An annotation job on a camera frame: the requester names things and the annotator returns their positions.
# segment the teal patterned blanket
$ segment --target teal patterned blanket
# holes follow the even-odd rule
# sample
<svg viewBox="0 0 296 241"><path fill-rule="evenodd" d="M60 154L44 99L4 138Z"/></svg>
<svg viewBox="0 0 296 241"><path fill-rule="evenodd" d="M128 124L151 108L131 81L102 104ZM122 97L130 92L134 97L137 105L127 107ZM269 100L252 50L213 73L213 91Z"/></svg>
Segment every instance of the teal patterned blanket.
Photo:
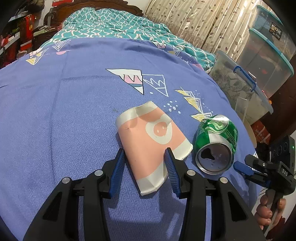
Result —
<svg viewBox="0 0 296 241"><path fill-rule="evenodd" d="M179 50L192 55L204 70L215 63L215 55L175 36L162 23L135 16L125 11L114 9L95 10L91 7L82 8L72 13L63 23L61 31L57 32L44 46L71 38L111 37L147 40L175 46Z"/></svg>

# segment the human hand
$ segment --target human hand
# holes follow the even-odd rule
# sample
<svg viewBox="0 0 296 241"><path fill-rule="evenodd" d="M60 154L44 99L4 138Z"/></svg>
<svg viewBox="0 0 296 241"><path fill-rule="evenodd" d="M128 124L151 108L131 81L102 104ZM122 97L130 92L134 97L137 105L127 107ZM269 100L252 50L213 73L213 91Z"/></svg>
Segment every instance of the human hand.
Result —
<svg viewBox="0 0 296 241"><path fill-rule="evenodd" d="M265 225L269 225L271 223L270 218L272 216L272 211L265 206L267 204L267 201L268 201L268 197L266 195L263 195L260 198L260 204L258 205L256 209L256 213L254 215L255 219L257 220L262 230ZM286 199L285 198L280 199L277 203L277 208L279 211L276 215L274 223L271 226L271 229L279 223L279 220L281 219L281 216L284 212L285 206L286 206Z"/></svg>

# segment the crushed can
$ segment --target crushed can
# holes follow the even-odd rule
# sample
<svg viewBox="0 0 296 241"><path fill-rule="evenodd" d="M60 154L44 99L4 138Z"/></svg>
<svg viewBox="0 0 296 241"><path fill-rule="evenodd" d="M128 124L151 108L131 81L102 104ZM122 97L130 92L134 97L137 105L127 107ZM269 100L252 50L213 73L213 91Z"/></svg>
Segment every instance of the crushed can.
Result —
<svg viewBox="0 0 296 241"><path fill-rule="evenodd" d="M212 175L228 170L234 161L237 138L237 128L226 116L214 115L203 119L194 145L198 168Z"/></svg>

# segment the storage box handle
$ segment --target storage box handle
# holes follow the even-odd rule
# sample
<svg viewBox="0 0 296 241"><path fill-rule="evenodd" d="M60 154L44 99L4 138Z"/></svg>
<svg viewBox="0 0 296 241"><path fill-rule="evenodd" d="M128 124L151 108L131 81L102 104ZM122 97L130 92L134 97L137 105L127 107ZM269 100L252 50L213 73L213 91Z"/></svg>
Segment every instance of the storage box handle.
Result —
<svg viewBox="0 0 296 241"><path fill-rule="evenodd" d="M233 72L236 73L237 69L239 69L244 74L244 76L247 77L247 79L253 84L253 88L251 89L251 92L253 92L256 88L256 82L253 80L253 77L255 78L255 76L253 76L253 75L251 76L250 74L248 74L239 65L234 68Z"/></svg>

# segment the crushed paper cup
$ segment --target crushed paper cup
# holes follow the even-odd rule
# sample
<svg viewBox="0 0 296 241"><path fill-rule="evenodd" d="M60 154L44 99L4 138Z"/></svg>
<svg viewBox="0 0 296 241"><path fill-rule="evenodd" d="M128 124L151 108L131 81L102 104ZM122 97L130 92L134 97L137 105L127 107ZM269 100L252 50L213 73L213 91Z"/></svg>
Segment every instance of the crushed paper cup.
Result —
<svg viewBox="0 0 296 241"><path fill-rule="evenodd" d="M172 119L152 101L123 112L116 126L142 196L157 191L166 180L166 148L179 160L193 149Z"/></svg>

